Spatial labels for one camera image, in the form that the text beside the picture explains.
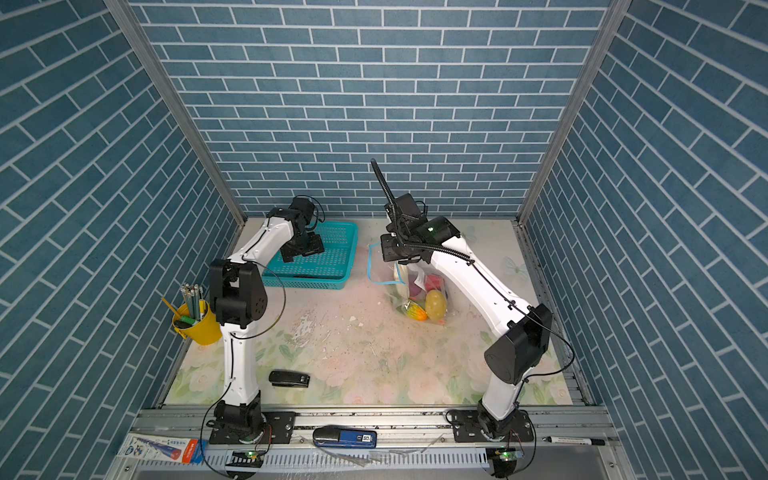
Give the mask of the teal plastic basket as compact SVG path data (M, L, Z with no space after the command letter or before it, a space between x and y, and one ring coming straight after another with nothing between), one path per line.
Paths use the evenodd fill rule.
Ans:
M326 221L315 230L324 252L296 257L285 263L276 254L262 273L266 287L341 290L348 280L356 255L358 227L354 223Z

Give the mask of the red toy strawberry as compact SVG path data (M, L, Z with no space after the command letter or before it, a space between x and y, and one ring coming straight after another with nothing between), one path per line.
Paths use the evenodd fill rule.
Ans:
M433 290L444 292L446 289L445 280L439 275L428 274L425 277L424 284L427 292Z

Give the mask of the clear zip top bag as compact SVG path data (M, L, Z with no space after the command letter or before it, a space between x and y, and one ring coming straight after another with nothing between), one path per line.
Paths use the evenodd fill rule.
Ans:
M388 301L391 307L399 315L406 317L402 313L402 305L406 303L408 300L413 300L424 308L426 295L423 299L411 299L409 297L409 286L408 286L408 289L405 289L402 287L398 288L393 280L393 264L394 263L395 262L385 262L382 259L382 250L381 250L380 242L372 243L368 245L367 266L366 266L366 274L367 274L368 280L372 284L382 288L388 298ZM421 287L423 290L425 290L424 281L425 281L425 277L428 274L439 275L445 280L446 289L444 292L442 292L447 299L447 312L446 312L445 318L442 321L435 321L430 319L426 321L417 321L421 323L431 323L436 325L444 324L448 319L448 315L449 315L449 295L448 295L448 286L447 286L446 278L442 274L439 274L436 269L432 268L429 265L424 264L423 262L408 264L406 266L408 267L409 285L416 284L419 287Z

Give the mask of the orange green toy corn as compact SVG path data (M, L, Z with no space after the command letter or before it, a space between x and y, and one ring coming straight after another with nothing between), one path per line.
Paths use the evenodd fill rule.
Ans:
M429 319L426 310L413 300L408 300L402 305L402 313L416 321L426 321Z

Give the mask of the white toy daikon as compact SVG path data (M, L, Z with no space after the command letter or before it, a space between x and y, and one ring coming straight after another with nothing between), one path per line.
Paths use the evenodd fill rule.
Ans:
M393 264L393 280L398 288L402 287L408 289L409 276L408 267L406 265L395 262Z

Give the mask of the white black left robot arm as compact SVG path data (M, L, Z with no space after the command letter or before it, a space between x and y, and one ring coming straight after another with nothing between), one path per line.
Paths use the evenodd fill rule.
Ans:
M290 263L324 251L315 210L307 197L273 208L241 248L211 263L210 305L224 344L225 375L222 397L213 407L214 427L231 442L256 443L267 432L255 366L257 322L268 306L262 274L276 254Z

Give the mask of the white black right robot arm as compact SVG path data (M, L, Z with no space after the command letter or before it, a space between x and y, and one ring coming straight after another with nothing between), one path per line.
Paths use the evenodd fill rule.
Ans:
M426 263L458 287L495 335L484 352L491 377L478 404L477 424L490 439L508 435L523 385L548 350L552 312L543 304L531 306L504 285L447 219L420 221L408 233L397 233L394 224L387 229L380 237L384 261Z

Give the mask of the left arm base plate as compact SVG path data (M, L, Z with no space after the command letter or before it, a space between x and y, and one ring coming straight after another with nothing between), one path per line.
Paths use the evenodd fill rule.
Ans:
M267 411L244 424L214 418L206 426L211 429L209 442L213 445L285 445L291 441L295 420L293 411Z

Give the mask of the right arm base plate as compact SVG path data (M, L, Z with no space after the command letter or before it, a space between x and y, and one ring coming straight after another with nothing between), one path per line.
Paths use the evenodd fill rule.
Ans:
M497 420L484 410L449 409L444 412L456 443L514 442L528 443L535 439L533 423L528 412L516 409L503 420Z

